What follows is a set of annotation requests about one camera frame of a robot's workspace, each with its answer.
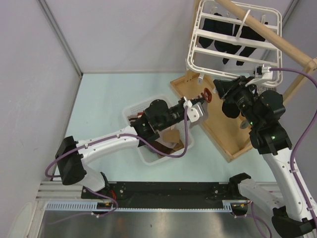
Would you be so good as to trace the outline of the black striped socks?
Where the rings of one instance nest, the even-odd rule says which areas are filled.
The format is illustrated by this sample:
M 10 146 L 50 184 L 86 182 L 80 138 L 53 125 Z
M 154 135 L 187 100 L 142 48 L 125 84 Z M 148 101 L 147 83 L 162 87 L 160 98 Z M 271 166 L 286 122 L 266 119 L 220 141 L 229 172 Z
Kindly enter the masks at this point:
M 241 110 L 238 108 L 237 104 L 233 101 L 223 101 L 222 112 L 231 119 L 238 118 L 241 114 Z

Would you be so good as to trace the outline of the grey socks pair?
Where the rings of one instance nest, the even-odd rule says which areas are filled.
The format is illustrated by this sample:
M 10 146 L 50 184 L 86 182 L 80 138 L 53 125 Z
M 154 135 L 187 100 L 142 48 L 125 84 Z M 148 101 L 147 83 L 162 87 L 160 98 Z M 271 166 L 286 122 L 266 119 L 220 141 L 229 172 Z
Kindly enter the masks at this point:
M 246 129 L 250 126 L 249 122 L 247 120 L 243 120 L 240 124 L 241 129 Z

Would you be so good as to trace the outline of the white clip hanger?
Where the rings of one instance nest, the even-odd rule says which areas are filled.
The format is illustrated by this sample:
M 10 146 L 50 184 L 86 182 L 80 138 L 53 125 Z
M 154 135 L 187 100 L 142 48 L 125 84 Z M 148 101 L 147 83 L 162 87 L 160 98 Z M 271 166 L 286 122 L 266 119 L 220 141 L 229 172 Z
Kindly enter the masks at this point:
M 282 15 L 270 7 L 236 2 L 244 12 L 238 18 L 214 0 L 197 6 L 186 58 L 188 70 L 215 79 L 233 80 L 240 74 L 255 75 L 256 67 L 282 65 L 282 52 L 246 23 L 252 16 L 278 36 Z

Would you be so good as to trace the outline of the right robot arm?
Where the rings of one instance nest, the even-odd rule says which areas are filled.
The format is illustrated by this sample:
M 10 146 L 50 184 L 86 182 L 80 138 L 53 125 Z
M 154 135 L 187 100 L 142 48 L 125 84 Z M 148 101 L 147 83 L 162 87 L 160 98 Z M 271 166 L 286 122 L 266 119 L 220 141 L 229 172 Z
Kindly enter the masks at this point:
M 317 203 L 312 198 L 295 161 L 291 140 L 279 123 L 286 109 L 283 96 L 266 90 L 261 94 L 252 78 L 239 76 L 232 81 L 213 81 L 222 111 L 229 118 L 245 117 L 251 126 L 250 142 L 271 169 L 281 198 L 263 189 L 247 177 L 229 185 L 229 195 L 242 196 L 256 203 L 271 217 L 282 238 L 297 238 L 317 228 Z

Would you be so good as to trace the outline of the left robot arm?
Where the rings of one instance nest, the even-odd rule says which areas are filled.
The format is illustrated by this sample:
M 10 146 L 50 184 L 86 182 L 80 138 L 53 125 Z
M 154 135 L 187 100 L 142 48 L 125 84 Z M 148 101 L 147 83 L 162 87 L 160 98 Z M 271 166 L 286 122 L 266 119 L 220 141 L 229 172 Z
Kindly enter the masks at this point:
M 129 126 L 105 137 L 76 141 L 73 136 L 63 139 L 55 156 L 63 185 L 79 184 L 90 189 L 98 198 L 109 194 L 106 176 L 89 167 L 94 160 L 122 149 L 150 146 L 159 138 L 159 132 L 184 122 L 196 124 L 206 114 L 203 98 L 181 98 L 178 104 L 169 107 L 167 102 L 156 99 L 144 110 L 140 118 Z

